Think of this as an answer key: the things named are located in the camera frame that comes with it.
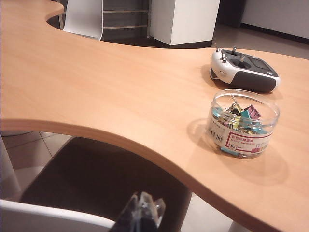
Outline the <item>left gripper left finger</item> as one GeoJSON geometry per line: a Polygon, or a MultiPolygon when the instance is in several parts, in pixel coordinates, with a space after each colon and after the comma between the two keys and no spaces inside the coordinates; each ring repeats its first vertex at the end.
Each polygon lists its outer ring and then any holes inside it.
{"type": "Polygon", "coordinates": [[[113,232],[141,232],[140,193],[134,193],[115,221],[113,232]]]}

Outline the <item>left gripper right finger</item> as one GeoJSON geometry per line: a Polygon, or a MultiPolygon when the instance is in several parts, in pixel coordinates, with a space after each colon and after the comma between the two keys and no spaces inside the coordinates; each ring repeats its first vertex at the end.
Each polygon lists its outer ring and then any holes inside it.
{"type": "Polygon", "coordinates": [[[157,232],[163,219],[166,204],[162,198],[153,200],[146,192],[140,195],[140,232],[157,232]]]}

